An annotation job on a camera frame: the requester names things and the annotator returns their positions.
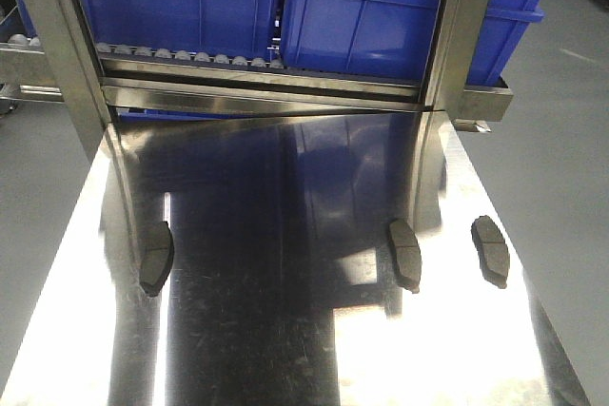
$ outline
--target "metal shelf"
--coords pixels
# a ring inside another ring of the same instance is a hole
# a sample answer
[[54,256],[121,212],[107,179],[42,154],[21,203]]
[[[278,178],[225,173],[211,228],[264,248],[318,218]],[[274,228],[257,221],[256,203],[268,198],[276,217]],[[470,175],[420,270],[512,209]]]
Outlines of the metal shelf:
[[78,0],[25,2],[44,53],[0,46],[0,79],[57,86],[90,159],[118,106],[259,115],[440,110],[453,120],[499,121],[512,98],[507,87],[465,87],[488,0],[441,1],[419,85],[98,55]]

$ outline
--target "gray floor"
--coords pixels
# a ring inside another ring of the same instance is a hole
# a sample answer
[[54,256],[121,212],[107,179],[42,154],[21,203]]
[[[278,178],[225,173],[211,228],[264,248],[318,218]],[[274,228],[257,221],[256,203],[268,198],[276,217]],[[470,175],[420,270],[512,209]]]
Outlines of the gray floor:
[[61,105],[22,104],[0,119],[0,154],[1,391],[88,162]]
[[594,405],[609,404],[609,8],[543,0],[491,135],[462,134]]
[[[543,0],[503,75],[517,94],[504,121],[462,135],[595,405],[609,404],[606,5]],[[0,151],[2,389],[87,163],[62,106],[1,119]]]

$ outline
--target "metal post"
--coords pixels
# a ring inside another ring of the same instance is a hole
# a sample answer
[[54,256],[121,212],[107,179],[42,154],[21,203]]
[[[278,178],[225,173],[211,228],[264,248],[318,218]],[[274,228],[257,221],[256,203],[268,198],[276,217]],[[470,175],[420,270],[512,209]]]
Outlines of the metal post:
[[451,119],[461,110],[487,4],[488,0],[442,0],[440,4],[419,100],[446,110]]
[[78,0],[25,0],[83,148],[92,161],[110,112],[97,59]]

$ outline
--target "stainless steel table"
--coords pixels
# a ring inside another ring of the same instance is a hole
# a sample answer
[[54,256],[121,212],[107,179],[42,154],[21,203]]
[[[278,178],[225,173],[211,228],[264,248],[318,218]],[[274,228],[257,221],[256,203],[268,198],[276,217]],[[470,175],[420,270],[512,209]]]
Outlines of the stainless steel table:
[[[441,112],[110,125],[0,405],[580,401],[509,240],[507,288],[483,279],[480,215],[501,226]],[[150,298],[159,221],[175,259]]]

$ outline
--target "stainless steel surface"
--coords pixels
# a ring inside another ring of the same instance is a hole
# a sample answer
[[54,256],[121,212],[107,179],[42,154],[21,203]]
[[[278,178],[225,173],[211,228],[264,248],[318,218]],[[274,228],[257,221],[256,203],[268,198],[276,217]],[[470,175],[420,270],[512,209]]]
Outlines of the stainless steel surface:
[[78,0],[25,0],[52,73],[90,160],[110,121],[101,66]]
[[[108,86],[153,89],[153,93],[148,94],[133,90],[129,92],[121,90],[120,93],[116,89],[106,90],[110,104],[115,106],[159,109],[175,109],[176,106],[181,106],[183,109],[204,106],[205,109],[210,110],[217,106],[215,100],[227,97],[237,101],[237,109],[240,112],[243,109],[242,101],[254,98],[267,99],[271,103],[265,103],[264,107],[253,107],[250,111],[274,112],[275,114],[320,109],[318,106],[297,106],[296,104],[351,106],[396,111],[421,109],[415,105],[420,88],[417,83],[412,82],[365,77],[356,79],[353,75],[297,70],[268,68],[243,70],[198,62],[178,65],[144,57],[123,58],[111,54],[102,54],[102,64],[108,75],[105,80]],[[168,76],[170,80],[161,80],[159,78],[161,76]],[[513,93],[507,85],[503,81],[500,83],[500,87],[466,87],[462,95],[463,104],[460,106],[458,117],[500,121],[513,98]],[[162,92],[165,92],[167,97],[162,96]],[[197,98],[180,96],[181,100],[176,100],[176,92],[181,94],[204,93],[207,100],[198,100],[200,96]],[[294,106],[278,107],[279,104],[284,105],[285,103],[291,103]]]
[[451,118],[485,119],[463,116],[461,111],[487,4],[488,0],[442,0],[440,4],[420,100],[425,106],[446,110]]
[[384,94],[387,96],[415,98],[418,89],[414,85],[405,85],[402,81],[392,81],[382,78],[357,77],[336,73],[321,73],[314,71],[275,69],[275,68],[232,68],[204,62],[180,62],[153,59],[138,56],[116,56],[101,54],[102,65],[107,76],[123,78],[142,78],[153,80],[154,76],[164,75],[174,78],[215,81],[220,84],[249,84],[250,87],[301,87],[309,89],[324,89],[337,92],[353,92],[356,94]]
[[15,100],[23,102],[44,102],[63,104],[64,99],[57,87],[4,85],[0,89],[0,100]]
[[420,111],[419,104],[234,87],[104,78],[112,106],[227,114],[324,113],[337,110]]
[[57,86],[41,49],[0,43],[0,82]]
[[[445,173],[413,296],[386,229],[420,128]],[[481,277],[481,214],[499,223],[440,112],[110,126],[0,405],[550,405],[551,327],[516,256],[507,289]],[[162,220],[149,299],[133,240]]]

